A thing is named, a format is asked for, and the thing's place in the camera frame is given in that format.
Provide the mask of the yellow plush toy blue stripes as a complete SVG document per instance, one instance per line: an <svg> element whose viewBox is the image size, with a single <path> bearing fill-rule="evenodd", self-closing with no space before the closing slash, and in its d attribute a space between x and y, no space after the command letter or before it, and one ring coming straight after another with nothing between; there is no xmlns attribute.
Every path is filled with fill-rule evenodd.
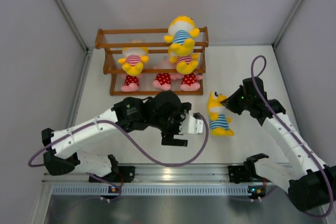
<svg viewBox="0 0 336 224"><path fill-rule="evenodd" d="M224 113L224 106L221 104L227 97L217 91L211 91L207 101L209 115L209 129L213 136L234 136L234 131L229 124L232 121Z"/></svg>

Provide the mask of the yellow plush toy pink stripes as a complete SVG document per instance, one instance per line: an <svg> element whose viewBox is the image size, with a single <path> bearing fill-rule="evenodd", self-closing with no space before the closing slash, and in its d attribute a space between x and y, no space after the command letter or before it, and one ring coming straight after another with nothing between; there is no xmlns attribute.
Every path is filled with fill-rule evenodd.
<svg viewBox="0 0 336 224"><path fill-rule="evenodd" d="M149 50L147 47L125 47L122 49L122 58L118 63L126 74L136 77L141 74L144 64L148 62Z"/></svg>

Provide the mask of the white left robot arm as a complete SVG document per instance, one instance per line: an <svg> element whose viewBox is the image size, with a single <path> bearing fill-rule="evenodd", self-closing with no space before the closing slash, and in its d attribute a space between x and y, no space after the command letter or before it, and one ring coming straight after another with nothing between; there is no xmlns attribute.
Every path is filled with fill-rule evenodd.
<svg viewBox="0 0 336 224"><path fill-rule="evenodd" d="M145 99L127 97L95 118L62 131L43 130L44 166L49 174L60 176L73 171L91 173L108 182L117 179L118 162L113 155L100 156L83 149L119 130L129 133L153 127L161 131L162 144L186 146L175 135L198 132L198 119L189 114L191 104L182 103L172 91Z"/></svg>

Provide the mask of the pink plush toy polka dress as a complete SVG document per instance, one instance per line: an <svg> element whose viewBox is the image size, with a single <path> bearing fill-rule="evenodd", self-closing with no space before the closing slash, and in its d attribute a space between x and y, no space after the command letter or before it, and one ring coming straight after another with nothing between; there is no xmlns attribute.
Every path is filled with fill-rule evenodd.
<svg viewBox="0 0 336 224"><path fill-rule="evenodd" d="M175 69L175 65L169 60L162 60L153 69ZM177 79L177 73L160 72L156 74L153 86L164 91L171 90L172 80Z"/></svg>

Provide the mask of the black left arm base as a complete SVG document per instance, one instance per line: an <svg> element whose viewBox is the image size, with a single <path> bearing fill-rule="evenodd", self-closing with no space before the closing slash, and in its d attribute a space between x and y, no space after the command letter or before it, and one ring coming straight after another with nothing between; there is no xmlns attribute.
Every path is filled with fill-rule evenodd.
<svg viewBox="0 0 336 224"><path fill-rule="evenodd" d="M117 183L131 183L135 177L135 166L119 166L119 174L114 181Z"/></svg>

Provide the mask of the pink plush toy red dress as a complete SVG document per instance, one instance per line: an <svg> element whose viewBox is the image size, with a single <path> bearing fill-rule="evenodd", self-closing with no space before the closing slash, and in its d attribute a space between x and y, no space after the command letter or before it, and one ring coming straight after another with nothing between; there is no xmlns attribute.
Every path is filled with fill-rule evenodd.
<svg viewBox="0 0 336 224"><path fill-rule="evenodd" d="M202 79L203 76L199 74L195 73L185 74L182 78L181 90L187 92L198 90L201 87L199 81Z"/></svg>

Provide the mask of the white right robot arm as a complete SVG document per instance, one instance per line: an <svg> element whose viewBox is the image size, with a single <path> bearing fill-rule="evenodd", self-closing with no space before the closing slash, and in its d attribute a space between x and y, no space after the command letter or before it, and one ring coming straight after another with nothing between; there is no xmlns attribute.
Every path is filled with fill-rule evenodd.
<svg viewBox="0 0 336 224"><path fill-rule="evenodd" d="M238 115L248 111L270 134L288 159L292 170L278 165L264 153L246 158L245 174L250 180L265 178L288 194L290 202L301 212L329 205L335 201L335 167L328 166L303 140L291 123L285 108L268 100L260 78L247 78L222 105Z"/></svg>

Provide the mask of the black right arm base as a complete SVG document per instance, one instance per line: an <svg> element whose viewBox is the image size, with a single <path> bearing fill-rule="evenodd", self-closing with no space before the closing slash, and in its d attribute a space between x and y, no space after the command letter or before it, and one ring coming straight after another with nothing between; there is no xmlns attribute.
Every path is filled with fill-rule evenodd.
<svg viewBox="0 0 336 224"><path fill-rule="evenodd" d="M254 177L248 168L244 165L228 166L229 181L240 184L254 181Z"/></svg>

